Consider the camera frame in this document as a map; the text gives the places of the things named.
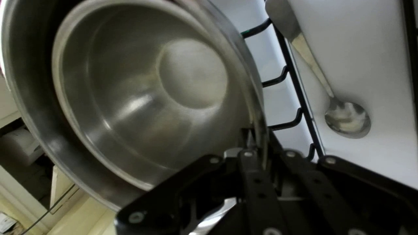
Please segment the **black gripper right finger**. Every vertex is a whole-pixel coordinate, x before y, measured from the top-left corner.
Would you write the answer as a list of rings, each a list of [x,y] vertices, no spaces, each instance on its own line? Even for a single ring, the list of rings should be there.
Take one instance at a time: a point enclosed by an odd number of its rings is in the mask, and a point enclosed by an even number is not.
[[[418,235],[418,193],[327,155],[317,162],[241,132],[241,235]]]

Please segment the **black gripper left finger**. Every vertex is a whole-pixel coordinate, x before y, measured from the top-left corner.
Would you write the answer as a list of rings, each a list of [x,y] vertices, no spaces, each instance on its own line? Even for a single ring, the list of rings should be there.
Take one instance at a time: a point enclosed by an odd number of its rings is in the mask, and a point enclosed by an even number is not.
[[[239,147],[207,154],[121,207],[116,235],[243,235]]]

